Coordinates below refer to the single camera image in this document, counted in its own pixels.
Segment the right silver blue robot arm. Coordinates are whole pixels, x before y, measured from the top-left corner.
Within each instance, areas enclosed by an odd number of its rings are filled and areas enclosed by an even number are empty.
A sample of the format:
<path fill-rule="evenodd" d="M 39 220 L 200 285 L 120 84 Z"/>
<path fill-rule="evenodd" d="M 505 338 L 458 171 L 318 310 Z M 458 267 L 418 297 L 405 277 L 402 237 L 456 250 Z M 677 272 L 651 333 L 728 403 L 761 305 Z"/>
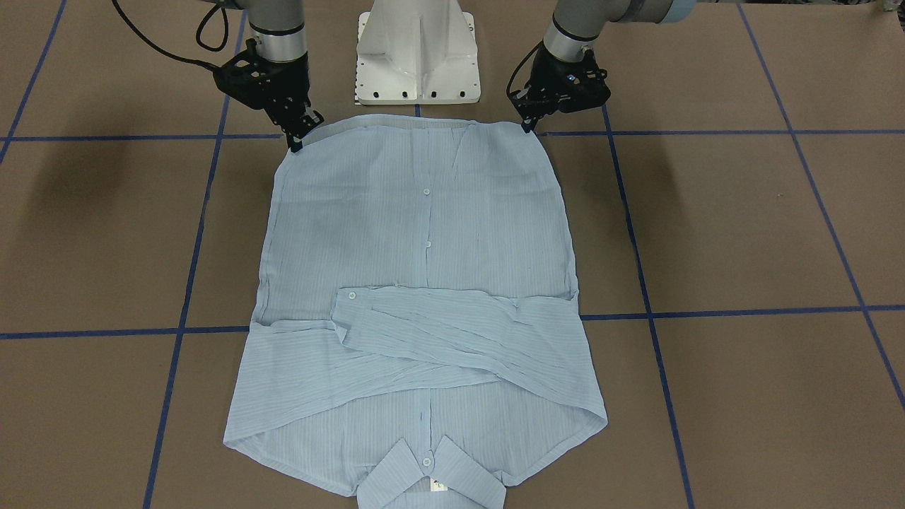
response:
<path fill-rule="evenodd" d="M 301 1 L 214 1 L 244 10 L 251 35 L 245 48 L 212 71 L 218 90 L 252 110 L 262 110 L 297 153 L 303 138 L 323 123 L 310 93 L 306 18 Z"/>

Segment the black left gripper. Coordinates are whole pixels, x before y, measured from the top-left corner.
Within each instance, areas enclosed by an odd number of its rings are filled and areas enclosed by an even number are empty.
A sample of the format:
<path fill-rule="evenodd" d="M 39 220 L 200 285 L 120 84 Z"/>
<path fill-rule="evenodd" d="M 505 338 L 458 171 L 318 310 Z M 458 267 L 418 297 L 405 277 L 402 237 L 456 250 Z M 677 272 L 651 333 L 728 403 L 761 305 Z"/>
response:
<path fill-rule="evenodd" d="M 586 74 L 591 72 L 591 49 L 579 49 L 577 62 L 559 60 L 543 42 L 533 49 L 530 77 L 520 89 L 521 126 L 535 131 L 540 120 L 554 112 L 574 113 L 591 109 Z"/>

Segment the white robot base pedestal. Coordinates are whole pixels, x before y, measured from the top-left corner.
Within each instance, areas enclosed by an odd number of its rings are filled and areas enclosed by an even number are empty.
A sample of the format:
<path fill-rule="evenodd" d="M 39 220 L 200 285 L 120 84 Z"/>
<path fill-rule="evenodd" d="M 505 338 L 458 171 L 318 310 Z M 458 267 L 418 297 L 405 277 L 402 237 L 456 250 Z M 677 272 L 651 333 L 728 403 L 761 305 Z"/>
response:
<path fill-rule="evenodd" d="M 375 1 L 358 17 L 359 105 L 481 100 L 474 17 L 458 1 Z"/>

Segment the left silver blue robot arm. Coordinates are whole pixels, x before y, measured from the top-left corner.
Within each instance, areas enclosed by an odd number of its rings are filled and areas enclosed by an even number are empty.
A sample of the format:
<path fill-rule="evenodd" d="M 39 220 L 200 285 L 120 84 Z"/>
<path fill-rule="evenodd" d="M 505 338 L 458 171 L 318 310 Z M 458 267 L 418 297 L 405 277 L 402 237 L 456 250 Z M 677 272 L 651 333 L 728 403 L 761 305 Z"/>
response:
<path fill-rule="evenodd" d="M 602 107 L 611 97 L 594 46 L 610 23 L 676 23 L 695 1 L 559 1 L 545 35 L 512 71 L 506 95 L 526 133 L 555 113 Z"/>

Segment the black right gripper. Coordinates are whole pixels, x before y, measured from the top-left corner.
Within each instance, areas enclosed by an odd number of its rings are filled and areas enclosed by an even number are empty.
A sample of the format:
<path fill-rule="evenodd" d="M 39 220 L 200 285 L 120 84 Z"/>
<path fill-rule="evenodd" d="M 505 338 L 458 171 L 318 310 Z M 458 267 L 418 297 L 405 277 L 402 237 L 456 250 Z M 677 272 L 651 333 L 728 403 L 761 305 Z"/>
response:
<path fill-rule="evenodd" d="M 291 153 L 298 153 L 304 147 L 304 136 L 325 120 L 308 99 L 308 54 L 291 62 L 262 60 L 258 72 L 264 110 L 275 124 L 293 124 L 292 129 L 285 128 L 286 143 Z"/>

